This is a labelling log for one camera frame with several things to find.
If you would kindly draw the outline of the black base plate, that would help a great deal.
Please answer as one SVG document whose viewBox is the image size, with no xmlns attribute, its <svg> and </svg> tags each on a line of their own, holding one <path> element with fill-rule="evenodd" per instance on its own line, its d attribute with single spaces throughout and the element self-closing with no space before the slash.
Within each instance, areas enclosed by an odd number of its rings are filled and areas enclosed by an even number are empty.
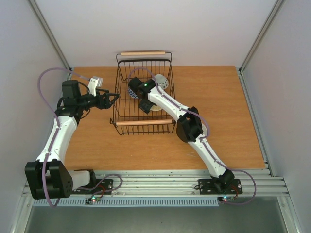
<svg viewBox="0 0 311 233">
<path fill-rule="evenodd" d="M 100 192 L 100 194 L 103 193 L 103 190 L 105 190 L 105 195 L 111 194 L 113 189 L 113 180 L 112 179 L 104 179 L 101 181 L 101 183 L 95 188 L 95 186 L 98 184 L 100 179 L 96 179 L 94 183 L 90 183 L 87 186 L 80 187 L 78 189 L 75 189 L 71 192 L 71 194 L 77 194 L 77 195 L 90 195 L 94 194 L 96 192 Z"/>
<path fill-rule="evenodd" d="M 212 179 L 199 179 L 198 184 L 195 187 L 199 190 L 201 195 L 233 195 L 233 194 L 242 194 L 242 184 L 239 179 L 233 179 L 229 187 L 225 188 L 223 191 L 219 191 Z"/>
</svg>

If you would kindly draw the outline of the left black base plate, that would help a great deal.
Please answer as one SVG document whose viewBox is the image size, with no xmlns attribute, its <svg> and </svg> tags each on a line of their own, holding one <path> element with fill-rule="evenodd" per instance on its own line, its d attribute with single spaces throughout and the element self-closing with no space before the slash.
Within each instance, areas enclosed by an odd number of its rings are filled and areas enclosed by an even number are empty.
<svg viewBox="0 0 311 233">
<path fill-rule="evenodd" d="M 90 195 L 94 194 L 96 192 L 100 192 L 100 194 L 103 193 L 103 190 L 105 190 L 105 195 L 111 194 L 113 189 L 113 180 L 112 179 L 104 179 L 101 181 L 101 183 L 95 188 L 95 186 L 98 184 L 100 179 L 96 179 L 94 183 L 90 183 L 87 186 L 80 187 L 78 189 L 75 189 L 71 192 L 71 194 L 77 194 L 77 195 Z"/>
</svg>

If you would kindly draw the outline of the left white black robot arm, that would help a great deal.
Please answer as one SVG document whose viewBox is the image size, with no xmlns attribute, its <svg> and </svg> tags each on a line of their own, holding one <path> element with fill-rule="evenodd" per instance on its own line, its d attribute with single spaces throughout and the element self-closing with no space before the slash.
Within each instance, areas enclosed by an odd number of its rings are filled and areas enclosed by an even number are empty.
<svg viewBox="0 0 311 233">
<path fill-rule="evenodd" d="M 63 96 L 54 111 L 54 124 L 47 143 L 36 160 L 25 166 L 29 189 L 35 200 L 68 198 L 77 189 L 86 193 L 97 190 L 99 182 L 92 169 L 69 172 L 64 161 L 71 137 L 84 112 L 93 107 L 109 109 L 119 98 L 119 94 L 101 89 L 101 84 L 101 78 L 92 78 L 86 85 L 86 94 L 81 94 L 82 82 L 69 80 L 62 83 Z"/>
</svg>

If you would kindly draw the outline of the red patterned bowl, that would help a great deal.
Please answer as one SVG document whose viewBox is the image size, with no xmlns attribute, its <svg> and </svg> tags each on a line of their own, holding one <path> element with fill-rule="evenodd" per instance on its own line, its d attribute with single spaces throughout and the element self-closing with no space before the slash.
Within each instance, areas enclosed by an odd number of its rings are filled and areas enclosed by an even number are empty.
<svg viewBox="0 0 311 233">
<path fill-rule="evenodd" d="M 132 99 L 135 99 L 135 100 L 139 99 L 139 97 L 136 95 L 136 93 L 130 87 L 128 88 L 128 95 Z"/>
</svg>

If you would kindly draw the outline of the circuit board with leds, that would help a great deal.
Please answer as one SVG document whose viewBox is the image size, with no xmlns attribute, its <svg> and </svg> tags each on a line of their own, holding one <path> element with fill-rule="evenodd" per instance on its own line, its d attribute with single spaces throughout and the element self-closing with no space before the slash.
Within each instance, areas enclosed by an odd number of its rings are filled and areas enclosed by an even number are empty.
<svg viewBox="0 0 311 233">
<path fill-rule="evenodd" d="M 219 202 L 231 202 L 234 201 L 235 199 L 236 197 L 229 197 L 229 196 L 218 197 Z"/>
<path fill-rule="evenodd" d="M 100 197 L 91 197 L 91 198 L 86 198 L 85 199 L 85 204 L 94 204 L 97 203 L 101 200 Z"/>
</svg>

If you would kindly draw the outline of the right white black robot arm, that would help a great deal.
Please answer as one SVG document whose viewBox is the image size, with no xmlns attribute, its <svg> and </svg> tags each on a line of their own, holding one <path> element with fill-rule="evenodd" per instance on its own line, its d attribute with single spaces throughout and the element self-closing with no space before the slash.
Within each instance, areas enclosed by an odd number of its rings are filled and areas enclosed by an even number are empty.
<svg viewBox="0 0 311 233">
<path fill-rule="evenodd" d="M 234 174 L 208 143 L 206 122 L 199 115 L 197 108 L 189 108 L 176 101 L 157 84 L 155 78 L 143 82 L 134 77 L 129 80 L 128 87 L 139 97 L 138 106 L 145 113 L 150 111 L 151 106 L 157 105 L 174 119 L 177 123 L 178 138 L 193 147 L 199 154 L 209 170 L 217 193 L 224 193 L 231 188 Z"/>
</svg>

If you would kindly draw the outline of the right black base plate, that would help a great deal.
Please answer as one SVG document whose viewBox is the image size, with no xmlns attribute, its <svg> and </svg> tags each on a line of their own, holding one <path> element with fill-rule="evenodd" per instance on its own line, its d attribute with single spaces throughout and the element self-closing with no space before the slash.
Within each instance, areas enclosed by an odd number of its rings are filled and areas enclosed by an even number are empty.
<svg viewBox="0 0 311 233">
<path fill-rule="evenodd" d="M 199 179 L 198 184 L 195 187 L 199 190 L 201 195 L 233 195 L 233 194 L 242 194 L 242 184 L 239 179 L 233 179 L 229 187 L 225 188 L 223 191 L 219 191 L 212 179 Z"/>
</svg>

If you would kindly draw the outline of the aluminium corner post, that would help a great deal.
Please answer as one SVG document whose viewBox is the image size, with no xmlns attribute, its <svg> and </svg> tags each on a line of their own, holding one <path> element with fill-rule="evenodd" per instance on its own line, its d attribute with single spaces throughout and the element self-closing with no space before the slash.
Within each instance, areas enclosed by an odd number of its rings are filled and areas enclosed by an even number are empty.
<svg viewBox="0 0 311 233">
<path fill-rule="evenodd" d="M 37 2 L 35 0 L 27 0 L 29 6 L 31 7 L 34 15 L 36 16 L 39 24 L 41 25 L 44 33 L 46 34 L 49 42 L 51 43 L 51 45 L 53 46 L 55 52 L 57 53 L 59 59 L 61 60 L 63 66 L 67 69 L 71 69 L 71 66 L 69 65 L 62 49 L 60 48 L 58 42 L 56 41 L 56 38 L 53 34 L 53 32 L 51 31 L 39 5 L 37 4 Z"/>
<path fill-rule="evenodd" d="M 256 50 L 260 46 L 262 40 L 264 39 L 265 35 L 267 34 L 268 30 L 270 29 L 271 25 L 273 24 L 275 18 L 277 17 L 280 9 L 282 8 L 285 0 L 276 0 L 271 11 L 269 12 L 263 26 L 261 27 L 254 43 L 252 44 L 249 52 L 247 53 L 242 65 L 238 69 L 239 73 L 243 73 L 246 69 L 247 65 L 251 61 L 252 57 L 254 56 Z"/>
</svg>

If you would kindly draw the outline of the left circuit board with leds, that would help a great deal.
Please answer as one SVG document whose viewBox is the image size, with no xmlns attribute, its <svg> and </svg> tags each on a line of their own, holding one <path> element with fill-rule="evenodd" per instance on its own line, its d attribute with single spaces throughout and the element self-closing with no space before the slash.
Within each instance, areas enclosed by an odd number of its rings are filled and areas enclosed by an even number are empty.
<svg viewBox="0 0 311 233">
<path fill-rule="evenodd" d="M 101 200 L 100 197 L 91 197 L 91 198 L 86 198 L 85 199 L 85 204 L 94 204 L 97 203 Z"/>
</svg>

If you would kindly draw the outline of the left aluminium corner post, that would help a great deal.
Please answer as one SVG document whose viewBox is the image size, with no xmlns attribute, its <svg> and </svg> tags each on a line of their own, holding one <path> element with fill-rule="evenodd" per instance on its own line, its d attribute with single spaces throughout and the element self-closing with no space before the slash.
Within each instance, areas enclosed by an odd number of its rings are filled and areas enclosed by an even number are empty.
<svg viewBox="0 0 311 233">
<path fill-rule="evenodd" d="M 44 33 L 46 34 L 49 42 L 51 43 L 51 45 L 53 46 L 55 52 L 57 53 L 59 59 L 61 60 L 63 66 L 67 69 L 71 69 L 71 66 L 69 65 L 62 49 L 60 48 L 58 42 L 56 41 L 56 38 L 53 34 L 53 32 L 51 31 L 39 5 L 37 4 L 37 2 L 35 0 L 27 0 L 29 6 L 31 7 L 34 15 L 36 16 L 39 24 L 41 25 Z"/>
</svg>

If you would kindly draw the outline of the white bowl with brown diamonds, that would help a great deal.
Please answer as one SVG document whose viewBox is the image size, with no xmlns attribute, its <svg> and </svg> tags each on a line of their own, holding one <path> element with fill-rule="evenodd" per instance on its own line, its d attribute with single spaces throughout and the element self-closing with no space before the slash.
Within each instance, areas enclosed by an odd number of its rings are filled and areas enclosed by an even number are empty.
<svg viewBox="0 0 311 233">
<path fill-rule="evenodd" d="M 165 89 L 168 87 L 168 85 L 169 85 L 168 79 L 167 79 L 164 75 L 162 75 L 162 74 L 156 74 L 156 75 L 155 75 L 155 80 L 156 80 L 157 84 L 158 84 L 163 90 L 165 90 Z"/>
</svg>

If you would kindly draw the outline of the right circuit board with leds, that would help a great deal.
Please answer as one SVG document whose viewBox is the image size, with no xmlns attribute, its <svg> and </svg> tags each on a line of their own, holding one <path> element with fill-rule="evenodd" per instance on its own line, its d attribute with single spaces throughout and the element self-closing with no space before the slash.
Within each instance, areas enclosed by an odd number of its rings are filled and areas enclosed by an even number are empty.
<svg viewBox="0 0 311 233">
<path fill-rule="evenodd" d="M 236 197 L 229 197 L 229 196 L 218 197 L 219 202 L 231 202 L 234 201 L 235 199 Z"/>
</svg>

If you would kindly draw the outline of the aluminium rail frame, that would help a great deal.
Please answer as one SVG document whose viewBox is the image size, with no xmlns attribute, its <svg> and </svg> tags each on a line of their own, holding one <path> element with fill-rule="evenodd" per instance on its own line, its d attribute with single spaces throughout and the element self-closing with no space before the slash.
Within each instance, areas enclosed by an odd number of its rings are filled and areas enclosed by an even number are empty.
<svg viewBox="0 0 311 233">
<path fill-rule="evenodd" d="M 211 179 L 208 170 L 94 170 L 99 183 L 104 179 L 113 180 L 110 195 L 198 195 L 195 187 L 199 179 Z M 235 179 L 242 184 L 241 197 L 288 196 L 289 192 L 282 177 L 273 177 L 268 169 L 234 171 Z"/>
</svg>

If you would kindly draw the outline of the right aluminium corner post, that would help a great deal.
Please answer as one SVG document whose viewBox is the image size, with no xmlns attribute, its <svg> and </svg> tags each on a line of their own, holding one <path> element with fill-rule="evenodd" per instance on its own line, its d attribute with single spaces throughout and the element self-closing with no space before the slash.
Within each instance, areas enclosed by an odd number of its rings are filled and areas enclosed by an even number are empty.
<svg viewBox="0 0 311 233">
<path fill-rule="evenodd" d="M 277 17 L 280 9 L 282 8 L 285 0 L 276 0 L 271 11 L 269 12 L 263 26 L 261 27 L 254 43 L 252 44 L 249 52 L 247 53 L 242 65 L 238 69 L 239 73 L 243 73 L 246 69 L 247 65 L 251 61 L 252 57 L 254 56 L 256 50 L 260 46 L 262 40 L 264 39 L 265 35 L 267 34 L 268 30 L 270 29 L 271 25 L 273 24 L 275 18 Z"/>
</svg>

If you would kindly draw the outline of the teal yellow sun bowl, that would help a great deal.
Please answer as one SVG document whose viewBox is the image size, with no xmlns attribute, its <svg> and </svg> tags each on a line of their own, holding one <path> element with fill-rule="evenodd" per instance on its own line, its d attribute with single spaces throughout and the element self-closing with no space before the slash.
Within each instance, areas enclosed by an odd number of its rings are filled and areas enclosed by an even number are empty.
<svg viewBox="0 0 311 233">
<path fill-rule="evenodd" d="M 161 111 L 162 108 L 158 105 L 152 105 L 152 107 L 150 108 L 150 111 Z"/>
</svg>

